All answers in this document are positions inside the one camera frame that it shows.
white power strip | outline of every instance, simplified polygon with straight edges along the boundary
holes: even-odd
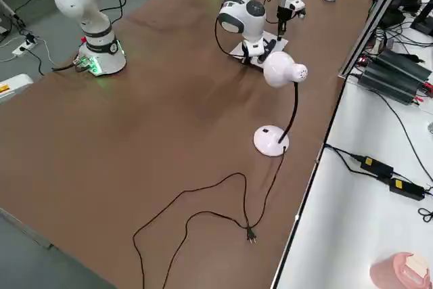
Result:
[[[35,46],[36,46],[36,40],[35,40],[35,43],[31,43],[31,42],[29,42],[28,44],[27,44],[27,42],[25,41],[25,42],[23,42],[19,47],[17,47],[15,50],[13,50],[12,51],[12,54],[14,55],[14,56],[16,56],[16,57],[20,57],[20,56],[22,56],[25,52],[26,52],[26,50],[31,50],[31,49],[33,49]]]

black power adapter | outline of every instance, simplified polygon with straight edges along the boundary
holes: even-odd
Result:
[[[367,172],[370,172],[378,177],[384,177],[390,179],[394,174],[394,168],[376,160],[372,157],[363,157],[361,161],[361,168]]]
[[[395,178],[390,180],[390,191],[417,201],[423,200],[426,192],[421,186]]]

table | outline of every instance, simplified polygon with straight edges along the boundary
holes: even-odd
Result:
[[[286,50],[310,77],[258,242],[251,246],[231,223],[198,217],[167,288],[271,283],[340,92],[338,69],[371,0],[303,1],[307,17],[288,24]],[[120,74],[49,74],[0,107],[1,207],[118,288],[140,288],[131,236],[181,190],[241,171],[255,221],[279,163],[261,156],[252,136],[261,125],[288,122],[292,88],[272,89],[220,52],[213,36],[220,4],[150,0],[115,26],[128,59]],[[275,9],[276,0],[267,5]],[[229,50],[240,36],[219,29],[219,39]],[[187,196],[138,236],[147,288],[161,287],[192,213],[242,220],[242,186],[234,179]]]
[[[421,0],[421,2],[426,4],[429,2],[429,0]],[[396,28],[393,28],[393,30],[395,30],[397,32],[401,32],[404,37],[408,37],[409,39],[414,40],[418,43],[433,43],[433,37],[425,35],[425,34],[419,32],[417,30],[410,28],[410,25],[413,22],[413,20],[414,20],[414,17],[412,17],[410,14],[406,13],[402,28],[396,27]],[[393,33],[393,32],[391,32],[391,33],[386,32],[386,34],[388,37],[391,37],[391,38],[395,35],[395,33]],[[424,68],[426,68],[428,70],[433,71],[433,57],[432,57],[433,56],[433,53],[432,53],[433,47],[418,47],[416,45],[403,45],[403,44],[398,43],[399,41],[409,42],[409,40],[404,39],[403,37],[392,38],[392,39],[394,39],[396,41],[396,43],[394,43],[394,47],[392,48],[392,50],[394,52],[397,52],[397,53],[409,52],[411,54],[415,54],[420,59],[422,59],[424,61],[424,62],[420,62],[419,65],[423,66]],[[351,73],[358,74],[359,71],[354,67],[352,69]],[[349,77],[348,81],[350,83],[357,84],[356,78]],[[433,74],[430,75],[428,82],[433,83]],[[428,97],[423,97],[422,99],[424,100],[424,102],[419,103],[419,108],[424,112],[433,114],[433,99],[430,99]]]
[[[387,101],[433,174],[433,137],[427,130],[433,115]],[[431,186],[394,114],[362,87],[346,84],[327,143],[372,156],[418,185]],[[354,169],[359,165],[345,159]],[[373,289],[371,264],[400,251],[418,253],[433,266],[433,229],[417,213],[421,207],[433,210],[433,199],[416,202],[393,194],[379,181],[350,173],[333,151],[324,149],[274,288]]]

white desk lamp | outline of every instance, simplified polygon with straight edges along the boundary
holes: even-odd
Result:
[[[286,52],[273,52],[263,64],[263,74],[266,82],[275,88],[293,82],[295,88],[295,104],[292,118],[285,130],[274,125],[265,125],[257,129],[254,134],[254,145],[257,150],[269,157],[277,157],[289,148],[289,137],[287,136],[294,122],[298,109],[298,83],[304,81],[308,70],[303,64],[297,64]]]

pink cup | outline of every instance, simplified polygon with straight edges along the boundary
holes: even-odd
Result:
[[[373,264],[370,277],[379,289],[432,289],[427,263],[407,252]]]

